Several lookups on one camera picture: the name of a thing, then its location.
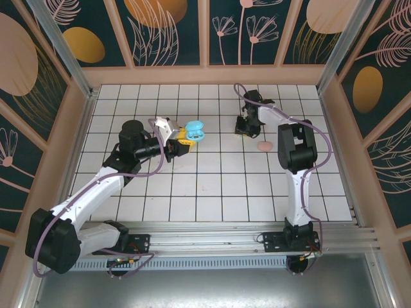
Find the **blue earbud charging case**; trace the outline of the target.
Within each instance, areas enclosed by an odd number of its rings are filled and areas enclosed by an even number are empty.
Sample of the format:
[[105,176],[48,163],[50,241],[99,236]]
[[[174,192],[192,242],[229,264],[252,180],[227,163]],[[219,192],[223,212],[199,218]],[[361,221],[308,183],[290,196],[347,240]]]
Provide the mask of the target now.
[[205,133],[202,131],[203,127],[204,124],[200,120],[188,122],[184,127],[186,139],[189,141],[201,141],[205,137]]

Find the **aluminium table side rail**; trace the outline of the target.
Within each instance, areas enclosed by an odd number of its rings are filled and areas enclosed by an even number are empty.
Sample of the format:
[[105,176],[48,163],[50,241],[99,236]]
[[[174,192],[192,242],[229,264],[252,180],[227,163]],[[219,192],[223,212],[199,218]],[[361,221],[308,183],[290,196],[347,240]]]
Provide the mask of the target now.
[[96,104],[96,97],[97,97],[96,92],[92,90],[91,95],[88,96],[87,99],[85,100],[85,104],[84,104],[84,107],[83,107],[83,110],[82,110],[82,113],[81,113],[81,116],[78,122],[78,127],[74,135],[73,144],[69,152],[69,156],[68,156],[66,166],[64,169],[62,181],[60,183],[58,194],[55,199],[55,203],[57,205],[66,201],[71,192],[71,186],[74,181],[76,168],[77,168],[80,156],[81,156],[83,143],[86,139],[88,127],[91,122],[93,109]]
[[344,146],[348,145],[351,129],[344,123],[345,113],[342,112],[342,114],[339,114],[338,112],[340,110],[333,106],[332,101],[331,104],[329,104],[326,93],[322,93],[320,91],[319,98],[322,103],[322,109],[324,111],[328,132],[333,143],[337,166],[340,171],[348,206],[353,212],[353,221],[356,221],[356,224],[361,228],[366,227],[366,220],[364,220],[361,206],[358,203],[358,198],[356,197],[354,182],[350,177],[349,162],[346,160],[347,150],[344,149]]

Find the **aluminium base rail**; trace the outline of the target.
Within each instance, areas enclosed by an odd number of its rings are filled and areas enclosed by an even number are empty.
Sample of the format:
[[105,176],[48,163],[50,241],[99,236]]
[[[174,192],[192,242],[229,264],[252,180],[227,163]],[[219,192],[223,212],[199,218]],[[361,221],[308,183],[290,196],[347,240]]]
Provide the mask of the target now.
[[[124,222],[131,234],[149,234],[158,257],[263,255],[263,232],[281,232],[279,222]],[[379,252],[373,228],[354,223],[322,224],[322,254]]]

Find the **aluminium corner post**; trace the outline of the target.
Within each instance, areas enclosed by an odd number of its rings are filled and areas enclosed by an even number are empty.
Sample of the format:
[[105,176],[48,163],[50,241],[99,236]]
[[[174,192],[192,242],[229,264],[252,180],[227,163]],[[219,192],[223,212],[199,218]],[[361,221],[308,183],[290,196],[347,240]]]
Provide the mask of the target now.
[[348,54],[349,49],[354,45],[354,41],[363,27],[363,24],[367,18],[372,15],[371,12],[375,7],[375,3],[381,1],[382,0],[359,0],[358,4],[355,6],[347,25],[339,36],[337,43],[333,48],[326,62],[325,68],[323,69],[322,74],[316,84],[317,94],[319,97],[323,95],[332,81],[342,60],[346,54]]
[[86,97],[91,98],[94,94],[93,88],[87,81],[82,68],[74,57],[74,54],[71,52],[60,28],[53,20],[46,4],[43,0],[27,0],[27,3],[32,12],[36,15],[48,38],[55,46],[57,53],[60,55],[65,66],[68,68],[68,71],[71,73],[73,80],[77,83],[83,94]]

